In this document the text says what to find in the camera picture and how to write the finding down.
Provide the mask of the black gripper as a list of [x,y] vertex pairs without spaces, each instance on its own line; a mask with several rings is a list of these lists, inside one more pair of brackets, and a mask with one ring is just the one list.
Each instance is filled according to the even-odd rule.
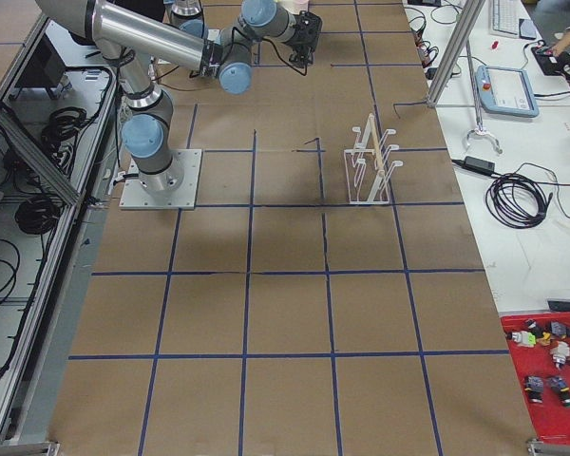
[[322,19],[310,11],[295,14],[294,19],[293,52],[288,58],[288,63],[293,67],[303,67],[307,70],[314,63],[314,52],[322,30]]

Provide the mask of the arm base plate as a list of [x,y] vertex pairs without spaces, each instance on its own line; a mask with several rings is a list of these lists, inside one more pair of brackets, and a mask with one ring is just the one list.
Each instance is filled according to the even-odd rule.
[[123,184],[120,207],[124,210],[194,210],[196,207],[201,149],[171,150],[171,165],[160,174],[148,175],[131,159],[128,173],[137,177]]

